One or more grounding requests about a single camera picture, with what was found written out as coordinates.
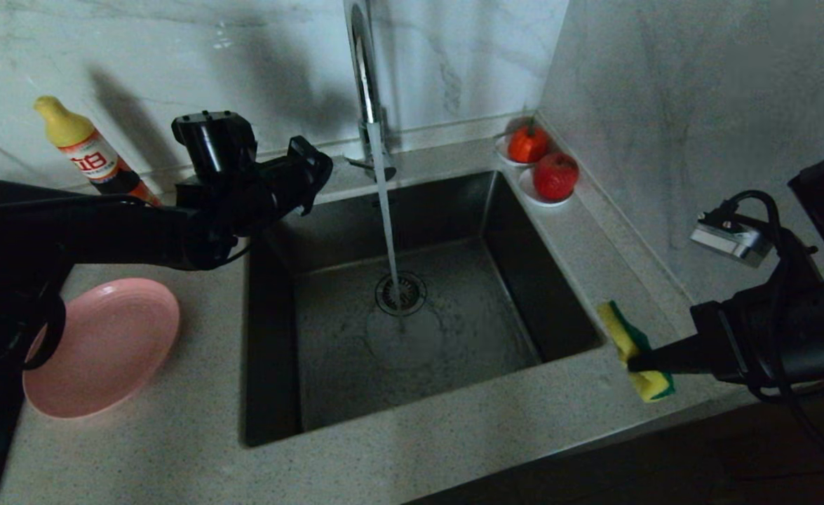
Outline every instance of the kitchen sink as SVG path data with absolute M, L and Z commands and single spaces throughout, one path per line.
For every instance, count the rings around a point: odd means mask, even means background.
M 246 445 L 600 345 L 501 173 L 394 189 L 389 205 L 399 299 L 377 195 L 318 205 L 252 237 Z

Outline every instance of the faucet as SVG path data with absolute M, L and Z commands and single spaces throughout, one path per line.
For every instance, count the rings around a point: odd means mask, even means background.
M 363 145 L 363 160 L 347 161 L 353 166 L 366 170 L 374 178 L 374 149 L 384 153 L 386 168 L 384 173 L 387 181 L 396 175 L 393 158 L 386 150 L 384 143 L 385 128 L 383 127 L 383 109 L 380 97 L 377 95 L 377 78 L 374 72 L 374 49 L 371 43 L 371 18 L 369 0 L 344 0 L 346 11 L 346 30 L 350 36 L 350 54 L 353 55 L 353 73 L 356 78 L 358 104 L 361 106 L 361 118 L 358 120 L 358 136 Z M 381 143 L 372 146 L 369 130 L 379 128 Z

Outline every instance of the white plate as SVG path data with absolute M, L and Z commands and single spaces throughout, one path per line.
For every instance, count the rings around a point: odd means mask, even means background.
M 528 168 L 521 173 L 520 178 L 518 178 L 518 186 L 520 186 L 521 191 L 524 192 L 524 195 L 527 196 L 527 199 L 534 202 L 540 207 L 558 207 L 562 205 L 571 197 L 573 196 L 573 192 L 571 192 L 571 196 L 568 198 L 563 199 L 562 201 L 551 201 L 550 199 L 545 199 L 536 192 L 536 187 L 533 185 L 533 169 Z
M 502 161 L 505 163 L 510 164 L 510 166 L 517 166 L 523 168 L 525 166 L 532 166 L 533 163 L 518 163 L 508 157 L 508 144 L 511 143 L 511 134 L 502 135 L 501 137 L 497 138 L 496 140 L 496 154 L 499 155 L 499 158 L 502 158 Z

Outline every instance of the backsplash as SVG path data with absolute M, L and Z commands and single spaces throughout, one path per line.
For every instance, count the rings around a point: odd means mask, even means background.
M 824 275 L 824 243 L 786 186 L 824 159 L 824 2 L 572 0 L 540 112 L 695 301 L 776 264 L 689 240 L 700 211 L 742 189 L 777 199 Z
M 534 108 L 567 0 L 374 1 L 382 102 L 408 130 Z M 84 179 L 31 105 L 56 95 L 138 172 L 189 163 L 175 116 L 231 109 L 259 151 L 358 137 L 341 0 L 1 0 L 0 178 Z

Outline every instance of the drain strainer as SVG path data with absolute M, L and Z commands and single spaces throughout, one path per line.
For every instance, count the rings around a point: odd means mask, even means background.
M 393 278 L 389 274 L 380 279 L 375 292 L 377 306 L 390 316 L 414 314 L 424 304 L 426 297 L 424 282 L 407 271 L 399 272 L 399 300 L 393 297 Z

